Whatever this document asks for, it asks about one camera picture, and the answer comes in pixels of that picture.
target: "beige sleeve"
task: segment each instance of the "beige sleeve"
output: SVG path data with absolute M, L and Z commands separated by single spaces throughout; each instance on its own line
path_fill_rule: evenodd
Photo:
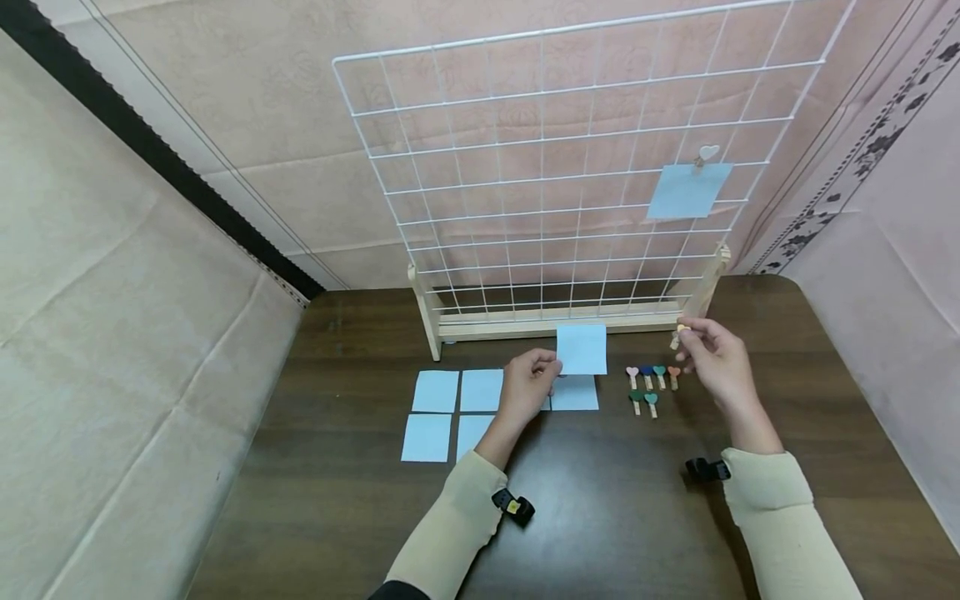
M 386 581 L 408 583 L 430 600 L 453 600 L 477 552 L 496 533 L 502 513 L 491 496 L 506 487 L 503 471 L 468 452 L 403 544 Z
M 861 598 L 813 507 L 813 493 L 790 453 L 723 452 L 733 521 L 743 533 L 764 600 Z

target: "light blue paper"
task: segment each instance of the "light blue paper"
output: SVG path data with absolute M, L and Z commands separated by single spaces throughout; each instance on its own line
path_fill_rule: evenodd
M 445 463 L 450 450 L 450 415 L 410 415 L 400 460 Z
M 593 375 L 558 377 L 553 382 L 554 411 L 598 411 L 597 386 Z
M 460 412 L 495 413 L 500 406 L 501 385 L 502 369 L 464 371 L 464 383 L 460 386 Z
M 487 433 L 493 415 L 461 415 L 457 427 L 457 460 L 473 450 L 483 434 Z
M 720 188 L 730 175 L 729 163 L 692 164 L 663 167 L 657 189 L 647 209 L 647 219 L 694 219 L 707 217 Z
M 557 327 L 557 358 L 564 375 L 607 374 L 607 326 L 602 323 Z
M 459 380 L 459 371 L 421 371 L 414 391 L 414 412 L 452 413 Z

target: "wire grid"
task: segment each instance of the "wire grid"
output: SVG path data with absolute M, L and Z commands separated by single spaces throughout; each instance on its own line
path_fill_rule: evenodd
M 737 2 L 333 67 L 437 310 L 487 322 L 656 314 L 689 298 L 678 291 L 726 242 L 854 2 Z M 703 145 L 733 165 L 710 215 L 647 220 L 662 165 Z

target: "heart-shaped clothespin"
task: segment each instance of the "heart-shaped clothespin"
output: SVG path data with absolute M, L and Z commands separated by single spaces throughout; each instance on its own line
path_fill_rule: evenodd
M 698 175 L 700 170 L 704 168 L 704 164 L 716 156 L 718 152 L 720 152 L 719 146 L 701 146 L 700 152 L 697 153 L 697 159 L 693 161 L 693 174 Z
M 643 401 L 643 392 L 640 390 L 630 391 L 630 401 L 634 404 L 634 415 L 640 416 L 640 402 Z
M 670 389 L 676 392 L 677 388 L 680 387 L 677 383 L 677 377 L 679 377 L 681 373 L 680 367 L 674 367 L 671 365 L 670 367 L 666 368 L 666 371 L 670 373 Z
M 657 395 L 656 394 L 644 394 L 643 399 L 647 401 L 647 404 L 650 406 L 650 419 L 657 418 Z
M 720 152 L 720 146 L 714 144 L 713 146 L 701 146 L 700 147 L 700 159 L 701 160 L 710 160 L 714 156 L 717 156 L 717 153 Z
M 677 330 L 673 332 L 673 339 L 670 341 L 670 349 L 677 351 L 680 349 L 680 332 L 689 329 L 686 325 L 677 325 Z
M 650 365 L 643 365 L 640 367 L 640 372 L 643 373 L 643 385 L 647 387 L 648 392 L 653 392 L 654 380 L 651 377 L 653 377 L 654 368 Z
M 663 376 L 666 374 L 666 367 L 663 365 L 654 365 L 654 373 L 657 374 L 657 383 L 660 384 L 660 389 L 666 389 L 666 381 L 663 380 Z
M 630 376 L 630 389 L 636 389 L 636 376 L 640 374 L 640 369 L 637 367 L 627 367 L 627 374 Z

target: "black strip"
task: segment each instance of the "black strip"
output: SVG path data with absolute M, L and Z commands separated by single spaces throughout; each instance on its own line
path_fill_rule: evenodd
M 430 600 L 430 598 L 406 582 L 388 581 L 380 586 L 368 600 Z
M 312 300 L 324 288 L 202 180 L 29 0 L 0 0 L 0 29 L 228 236 Z

